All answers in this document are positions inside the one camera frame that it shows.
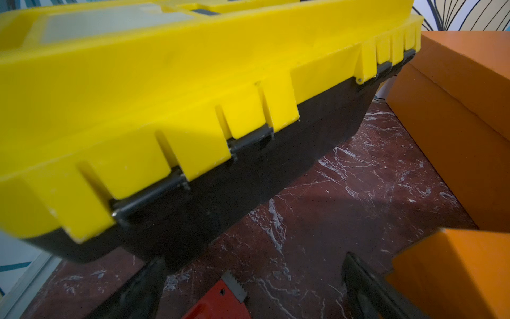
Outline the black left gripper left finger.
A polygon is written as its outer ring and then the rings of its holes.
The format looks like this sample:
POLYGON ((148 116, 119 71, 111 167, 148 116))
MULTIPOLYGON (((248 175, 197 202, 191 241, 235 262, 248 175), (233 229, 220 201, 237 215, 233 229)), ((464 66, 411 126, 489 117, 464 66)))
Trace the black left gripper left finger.
POLYGON ((155 318, 167 278, 162 257, 145 264, 87 318, 155 318))

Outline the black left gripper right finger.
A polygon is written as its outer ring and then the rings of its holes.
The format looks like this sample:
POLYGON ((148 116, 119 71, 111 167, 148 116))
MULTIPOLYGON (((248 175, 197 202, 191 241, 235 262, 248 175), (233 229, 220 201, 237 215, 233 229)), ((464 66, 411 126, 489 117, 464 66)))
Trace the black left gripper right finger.
POLYGON ((356 254, 345 256, 341 275, 354 318, 428 318, 356 254))

